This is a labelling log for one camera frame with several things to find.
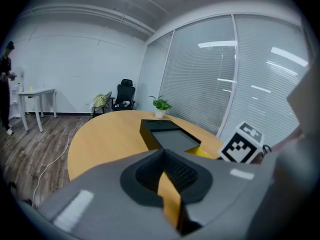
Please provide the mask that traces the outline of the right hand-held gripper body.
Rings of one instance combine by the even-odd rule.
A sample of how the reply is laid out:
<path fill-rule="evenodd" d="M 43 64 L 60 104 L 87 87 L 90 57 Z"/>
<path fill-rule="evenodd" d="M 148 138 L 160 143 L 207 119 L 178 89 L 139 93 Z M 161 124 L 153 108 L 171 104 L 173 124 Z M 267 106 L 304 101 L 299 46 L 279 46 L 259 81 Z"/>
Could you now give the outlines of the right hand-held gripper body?
<path fill-rule="evenodd" d="M 218 150 L 219 156 L 227 162 L 250 164 L 262 152 L 264 134 L 242 121 Z"/>

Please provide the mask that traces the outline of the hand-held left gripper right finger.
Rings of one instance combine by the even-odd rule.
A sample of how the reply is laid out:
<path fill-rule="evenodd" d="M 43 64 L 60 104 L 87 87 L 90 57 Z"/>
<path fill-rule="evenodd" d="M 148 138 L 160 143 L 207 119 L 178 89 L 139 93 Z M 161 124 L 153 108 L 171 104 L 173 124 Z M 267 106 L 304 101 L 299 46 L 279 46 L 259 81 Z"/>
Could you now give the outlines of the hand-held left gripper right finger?
<path fill-rule="evenodd" d="M 268 191 L 274 157 L 261 164 L 207 159 L 165 150 L 164 169 L 181 197 L 177 240 L 263 240 L 269 237 Z"/>

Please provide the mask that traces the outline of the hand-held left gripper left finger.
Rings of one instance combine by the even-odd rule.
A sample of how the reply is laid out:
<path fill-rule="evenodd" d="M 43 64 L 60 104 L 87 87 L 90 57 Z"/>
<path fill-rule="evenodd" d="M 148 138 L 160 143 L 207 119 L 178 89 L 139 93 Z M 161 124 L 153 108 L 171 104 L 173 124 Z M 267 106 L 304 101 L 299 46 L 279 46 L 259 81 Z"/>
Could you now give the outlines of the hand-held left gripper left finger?
<path fill-rule="evenodd" d="M 143 187 L 136 170 L 162 150 L 97 165 L 46 199 L 37 211 L 81 240 L 178 240 L 163 212 L 163 199 Z"/>

